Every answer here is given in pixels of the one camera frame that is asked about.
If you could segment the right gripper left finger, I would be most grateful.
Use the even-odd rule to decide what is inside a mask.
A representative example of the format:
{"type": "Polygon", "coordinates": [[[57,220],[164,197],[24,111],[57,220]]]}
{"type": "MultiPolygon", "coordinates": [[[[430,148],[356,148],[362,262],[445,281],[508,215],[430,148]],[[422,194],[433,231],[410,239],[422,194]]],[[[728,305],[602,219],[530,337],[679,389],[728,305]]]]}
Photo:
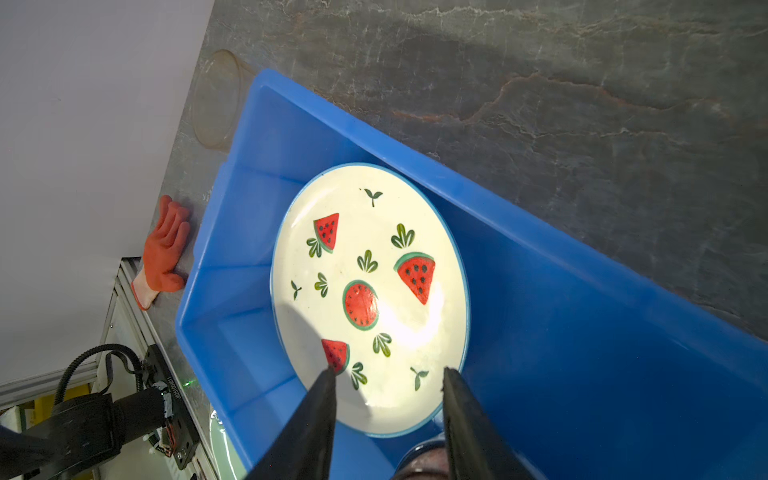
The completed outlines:
{"type": "Polygon", "coordinates": [[[245,479],[328,479],[336,413],[336,375],[328,367],[245,479]]]}

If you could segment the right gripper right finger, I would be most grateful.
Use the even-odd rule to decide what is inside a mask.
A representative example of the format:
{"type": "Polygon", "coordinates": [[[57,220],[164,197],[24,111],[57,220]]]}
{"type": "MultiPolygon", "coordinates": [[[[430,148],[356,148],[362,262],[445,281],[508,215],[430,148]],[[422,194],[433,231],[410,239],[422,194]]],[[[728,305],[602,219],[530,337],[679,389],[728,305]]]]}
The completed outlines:
{"type": "Polygon", "coordinates": [[[450,479],[534,479],[498,433],[458,370],[444,369],[442,392],[450,479]]]}

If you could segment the watermelon pattern plate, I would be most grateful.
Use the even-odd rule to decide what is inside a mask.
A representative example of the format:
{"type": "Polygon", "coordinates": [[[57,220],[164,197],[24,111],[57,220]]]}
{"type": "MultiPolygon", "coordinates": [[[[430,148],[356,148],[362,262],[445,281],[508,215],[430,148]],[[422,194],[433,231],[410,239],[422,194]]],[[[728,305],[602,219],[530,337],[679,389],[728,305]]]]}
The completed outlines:
{"type": "Polygon", "coordinates": [[[270,289],[296,376],[334,372],[341,423],[392,438],[440,411],[442,372],[467,356],[470,295],[450,229],[411,182],[363,163],[313,178],[278,230],[270,289]]]}

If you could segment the green rimmed bottom plate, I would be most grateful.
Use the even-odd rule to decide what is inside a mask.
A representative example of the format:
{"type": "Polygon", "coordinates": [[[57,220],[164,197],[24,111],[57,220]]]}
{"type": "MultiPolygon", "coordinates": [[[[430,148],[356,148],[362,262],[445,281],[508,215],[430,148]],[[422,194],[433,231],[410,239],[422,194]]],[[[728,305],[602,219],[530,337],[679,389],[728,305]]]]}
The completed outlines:
{"type": "Polygon", "coordinates": [[[221,480],[243,480],[246,469],[226,433],[216,411],[209,418],[210,444],[218,477],[221,480]]]}

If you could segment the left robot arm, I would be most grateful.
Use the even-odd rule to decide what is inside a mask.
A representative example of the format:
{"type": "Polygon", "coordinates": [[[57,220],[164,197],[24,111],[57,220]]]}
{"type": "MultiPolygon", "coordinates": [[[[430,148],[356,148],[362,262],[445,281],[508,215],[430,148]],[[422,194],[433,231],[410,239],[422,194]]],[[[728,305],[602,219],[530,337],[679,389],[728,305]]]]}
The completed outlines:
{"type": "Polygon", "coordinates": [[[156,436],[159,443],[154,449],[181,470],[192,462],[201,443],[181,388],[158,345],[150,345],[143,359],[125,345],[100,345],[64,370],[48,419],[22,433],[1,429],[1,477],[73,479],[117,457],[124,445],[145,435],[156,436]],[[111,359],[116,358],[134,377],[136,392],[115,400],[104,388],[67,400],[75,370],[97,353],[104,355],[107,382],[114,379],[111,359]]]}

